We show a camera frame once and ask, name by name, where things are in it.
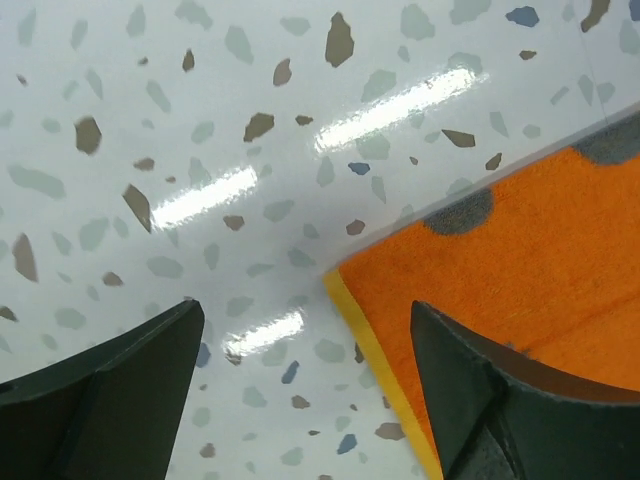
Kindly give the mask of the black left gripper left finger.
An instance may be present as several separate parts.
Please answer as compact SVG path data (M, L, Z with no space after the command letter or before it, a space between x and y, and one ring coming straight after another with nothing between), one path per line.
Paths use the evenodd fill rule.
M185 300L1 385L4 479L163 479L205 317Z

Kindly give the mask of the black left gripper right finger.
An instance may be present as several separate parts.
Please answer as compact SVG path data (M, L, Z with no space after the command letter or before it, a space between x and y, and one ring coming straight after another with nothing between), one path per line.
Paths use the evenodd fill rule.
M638 478L638 392L529 359L424 302L411 338L444 478Z

